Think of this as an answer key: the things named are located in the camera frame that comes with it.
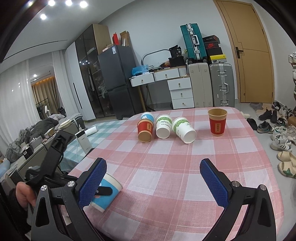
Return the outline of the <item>person left hand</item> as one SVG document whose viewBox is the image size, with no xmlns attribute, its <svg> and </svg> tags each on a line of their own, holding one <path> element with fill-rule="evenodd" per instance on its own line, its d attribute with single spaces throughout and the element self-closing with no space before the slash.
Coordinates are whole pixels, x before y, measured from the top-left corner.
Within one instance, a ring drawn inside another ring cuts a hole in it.
<svg viewBox="0 0 296 241">
<path fill-rule="evenodd" d="M 36 206 L 36 193 L 34 190 L 24 182 L 19 182 L 16 185 L 16 199 L 21 207 L 27 208 L 30 204 L 32 207 Z"/>
</svg>

